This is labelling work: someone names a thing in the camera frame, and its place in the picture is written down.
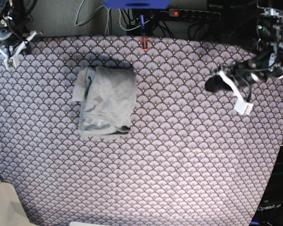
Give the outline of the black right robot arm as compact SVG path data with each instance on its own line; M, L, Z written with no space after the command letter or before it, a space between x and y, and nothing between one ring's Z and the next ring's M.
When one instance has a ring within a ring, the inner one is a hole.
M0 51L9 59L16 48L25 41L30 31L27 24L36 0L0 0Z

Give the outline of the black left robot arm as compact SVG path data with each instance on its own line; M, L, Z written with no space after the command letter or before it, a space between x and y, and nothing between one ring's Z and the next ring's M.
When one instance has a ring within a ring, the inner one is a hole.
M232 90L221 72L239 89L283 77L283 0L242 0L240 7L225 11L223 25L222 41L254 56L219 66L205 83L206 91Z

